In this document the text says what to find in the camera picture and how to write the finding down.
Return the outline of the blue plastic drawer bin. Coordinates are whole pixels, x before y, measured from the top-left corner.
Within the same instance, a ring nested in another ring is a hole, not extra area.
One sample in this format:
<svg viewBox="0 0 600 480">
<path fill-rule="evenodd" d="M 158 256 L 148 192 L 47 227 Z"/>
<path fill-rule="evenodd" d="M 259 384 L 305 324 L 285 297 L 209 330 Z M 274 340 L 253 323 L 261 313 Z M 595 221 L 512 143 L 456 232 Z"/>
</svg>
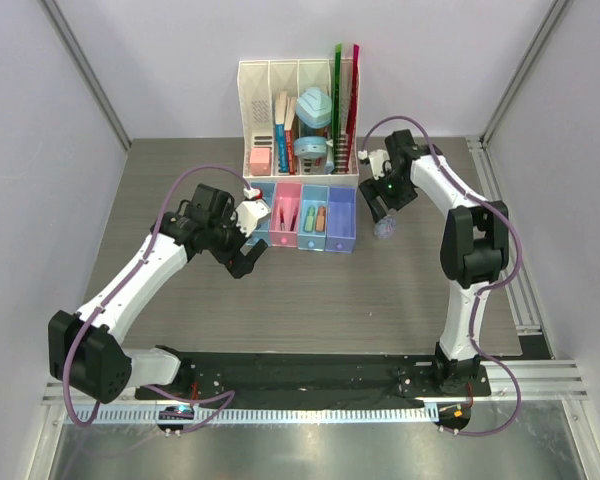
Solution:
<svg viewBox="0 0 600 480">
<path fill-rule="evenodd" d="M 276 189 L 276 184 L 274 182 L 252 182 L 251 186 L 257 188 L 262 193 L 262 199 L 264 202 L 273 209 L 273 199 Z M 268 246 L 272 245 L 270 238 L 270 224 L 271 218 L 263 221 L 258 228 L 252 233 L 250 238 L 247 240 L 246 244 L 248 246 L 255 245 L 259 240 L 264 240 Z"/>
</svg>

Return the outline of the purple plastic drawer bin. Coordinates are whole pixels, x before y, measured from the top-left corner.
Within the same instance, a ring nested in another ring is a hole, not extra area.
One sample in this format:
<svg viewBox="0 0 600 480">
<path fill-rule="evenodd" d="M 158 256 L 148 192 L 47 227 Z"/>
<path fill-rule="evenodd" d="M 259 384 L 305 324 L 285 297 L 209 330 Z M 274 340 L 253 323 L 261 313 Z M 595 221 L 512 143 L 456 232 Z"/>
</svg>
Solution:
<svg viewBox="0 0 600 480">
<path fill-rule="evenodd" d="M 330 187 L 327 201 L 326 246 L 333 253 L 352 253 L 357 238 L 357 190 Z"/>
</svg>

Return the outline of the light blue drawer bin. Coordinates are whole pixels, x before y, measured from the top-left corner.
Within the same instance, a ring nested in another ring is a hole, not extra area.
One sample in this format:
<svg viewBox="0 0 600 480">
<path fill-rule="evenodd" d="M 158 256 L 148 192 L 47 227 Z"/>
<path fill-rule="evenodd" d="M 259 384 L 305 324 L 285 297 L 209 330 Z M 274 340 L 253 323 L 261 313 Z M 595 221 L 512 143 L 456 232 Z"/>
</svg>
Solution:
<svg viewBox="0 0 600 480">
<path fill-rule="evenodd" d="M 306 211 L 310 206 L 316 207 L 316 215 L 319 206 L 325 206 L 327 212 L 329 188 L 323 185 L 304 185 L 302 188 L 300 217 L 298 225 L 297 247 L 300 250 L 324 251 L 326 246 L 326 229 L 324 233 L 312 233 L 303 231 Z"/>
</svg>

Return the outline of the pink plastic drawer bin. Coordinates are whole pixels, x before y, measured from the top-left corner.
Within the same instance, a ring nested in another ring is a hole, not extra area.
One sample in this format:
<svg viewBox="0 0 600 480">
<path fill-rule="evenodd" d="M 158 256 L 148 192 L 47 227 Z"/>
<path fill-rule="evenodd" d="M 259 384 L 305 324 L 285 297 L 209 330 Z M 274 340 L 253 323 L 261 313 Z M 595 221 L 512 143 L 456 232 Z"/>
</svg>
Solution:
<svg viewBox="0 0 600 480">
<path fill-rule="evenodd" d="M 299 183 L 277 183 L 274 199 L 273 199 L 273 209 L 271 214 L 271 224 L 270 224 L 270 238 L 273 246 L 276 247 L 288 247 L 288 248 L 296 248 L 297 247 L 297 237 L 298 237 L 298 223 L 300 217 L 300 206 L 301 206 L 301 195 L 302 195 L 302 185 Z M 280 220 L 279 220 L 279 210 L 280 207 L 285 208 L 286 218 L 285 218 L 285 227 L 286 231 L 280 231 Z M 298 207 L 298 216 L 295 225 L 294 231 L 288 231 L 291 215 L 294 209 Z"/>
</svg>

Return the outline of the white desktop file organizer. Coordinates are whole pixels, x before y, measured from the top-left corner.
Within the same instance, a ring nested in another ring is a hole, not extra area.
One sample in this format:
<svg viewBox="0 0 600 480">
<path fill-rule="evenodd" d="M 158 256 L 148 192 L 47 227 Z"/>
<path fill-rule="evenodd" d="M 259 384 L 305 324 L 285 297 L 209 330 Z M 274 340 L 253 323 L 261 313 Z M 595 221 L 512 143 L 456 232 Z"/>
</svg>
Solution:
<svg viewBox="0 0 600 480">
<path fill-rule="evenodd" d="M 358 161 L 355 159 L 357 120 L 353 145 L 348 146 L 346 125 L 351 88 L 352 58 L 342 57 L 341 137 L 334 150 L 331 123 L 321 129 L 306 126 L 297 117 L 296 139 L 322 136 L 327 139 L 328 153 L 320 159 L 297 160 L 297 174 L 278 172 L 278 152 L 274 126 L 274 103 L 281 91 L 298 98 L 310 87 L 318 87 L 332 101 L 334 59 L 284 59 L 241 61 L 238 66 L 237 87 L 244 137 L 243 173 L 249 180 L 298 182 L 355 188 L 359 181 Z M 270 147 L 272 169 L 269 176 L 251 176 L 248 159 L 254 147 Z"/>
</svg>

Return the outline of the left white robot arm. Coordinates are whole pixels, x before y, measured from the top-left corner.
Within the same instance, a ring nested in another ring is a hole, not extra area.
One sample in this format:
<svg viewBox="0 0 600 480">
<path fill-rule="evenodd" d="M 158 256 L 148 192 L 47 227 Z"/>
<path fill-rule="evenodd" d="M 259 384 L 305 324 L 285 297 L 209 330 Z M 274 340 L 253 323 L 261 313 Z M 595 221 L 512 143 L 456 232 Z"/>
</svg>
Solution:
<svg viewBox="0 0 600 480">
<path fill-rule="evenodd" d="M 252 272 L 267 248 L 258 241 L 242 250 L 271 215 L 260 189 L 247 187 L 241 203 L 226 191 L 200 184 L 177 211 L 164 212 L 138 252 L 94 298 L 76 312 L 58 311 L 48 324 L 53 378 L 107 404 L 128 387 L 158 385 L 170 398 L 193 385 L 179 353 L 168 347 L 123 349 L 144 307 L 197 254 L 209 252 L 239 279 Z"/>
</svg>

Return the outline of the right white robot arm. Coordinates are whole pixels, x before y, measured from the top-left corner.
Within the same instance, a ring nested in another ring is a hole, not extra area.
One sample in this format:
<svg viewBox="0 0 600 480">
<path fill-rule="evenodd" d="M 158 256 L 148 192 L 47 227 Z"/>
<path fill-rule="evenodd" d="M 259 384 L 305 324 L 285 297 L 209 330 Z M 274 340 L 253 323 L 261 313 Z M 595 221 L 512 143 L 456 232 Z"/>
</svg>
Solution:
<svg viewBox="0 0 600 480">
<path fill-rule="evenodd" d="M 479 337 L 490 289 L 509 264 L 508 209 L 476 193 L 434 145 L 419 145 L 409 130 L 392 133 L 382 149 L 358 152 L 371 175 L 359 189 L 377 226 L 426 194 L 445 218 L 440 264 L 450 286 L 443 333 L 431 380 L 445 395 L 479 376 Z"/>
</svg>

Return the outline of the pink cube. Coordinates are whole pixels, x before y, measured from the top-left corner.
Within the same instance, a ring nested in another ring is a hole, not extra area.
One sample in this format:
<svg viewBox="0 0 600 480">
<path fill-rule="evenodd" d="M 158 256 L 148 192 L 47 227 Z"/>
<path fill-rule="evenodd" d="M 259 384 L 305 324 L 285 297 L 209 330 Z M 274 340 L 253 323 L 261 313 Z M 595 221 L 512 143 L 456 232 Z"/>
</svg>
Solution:
<svg viewBox="0 0 600 480">
<path fill-rule="evenodd" d="M 270 147 L 254 147 L 248 159 L 251 176 L 269 176 L 272 169 L 272 150 Z"/>
</svg>

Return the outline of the blue spine book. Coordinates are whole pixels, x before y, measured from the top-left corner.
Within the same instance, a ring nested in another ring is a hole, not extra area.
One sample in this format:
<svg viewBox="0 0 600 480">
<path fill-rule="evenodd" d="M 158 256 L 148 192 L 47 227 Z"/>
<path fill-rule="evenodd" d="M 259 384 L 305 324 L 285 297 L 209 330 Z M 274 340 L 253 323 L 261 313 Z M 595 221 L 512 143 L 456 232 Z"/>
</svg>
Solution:
<svg viewBox="0 0 600 480">
<path fill-rule="evenodd" d="M 289 173 L 285 134 L 287 99 L 287 92 L 281 91 L 276 96 L 274 103 L 274 126 L 278 152 L 278 172 L 281 174 Z"/>
</svg>

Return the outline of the green transparent ruler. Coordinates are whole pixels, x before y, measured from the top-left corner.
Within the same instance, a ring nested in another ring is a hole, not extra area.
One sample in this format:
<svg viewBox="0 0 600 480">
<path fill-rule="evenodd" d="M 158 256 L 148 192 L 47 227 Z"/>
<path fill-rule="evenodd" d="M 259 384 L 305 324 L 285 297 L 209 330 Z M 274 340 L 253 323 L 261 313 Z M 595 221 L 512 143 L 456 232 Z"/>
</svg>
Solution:
<svg viewBox="0 0 600 480">
<path fill-rule="evenodd" d="M 333 87 L 332 87 L 332 139 L 334 141 L 334 150 L 337 151 L 340 146 L 341 137 L 341 87 L 342 87 L 342 49 L 341 43 L 335 46 L 335 59 L 334 59 L 334 76 L 333 76 Z"/>
</svg>

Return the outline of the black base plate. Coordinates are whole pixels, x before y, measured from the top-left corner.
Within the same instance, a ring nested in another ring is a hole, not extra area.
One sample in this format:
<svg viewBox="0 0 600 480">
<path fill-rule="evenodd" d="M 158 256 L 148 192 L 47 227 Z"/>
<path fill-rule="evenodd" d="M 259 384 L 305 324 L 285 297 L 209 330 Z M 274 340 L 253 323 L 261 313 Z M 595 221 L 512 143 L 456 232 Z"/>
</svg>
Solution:
<svg viewBox="0 0 600 480">
<path fill-rule="evenodd" d="M 429 398 L 487 397 L 479 358 L 178 352 L 155 348 L 134 365 L 130 353 L 77 360 L 69 388 L 101 404 L 131 388 L 141 400 L 180 397 L 211 407 L 233 392 L 233 409 L 372 410 L 417 408 Z"/>
</svg>

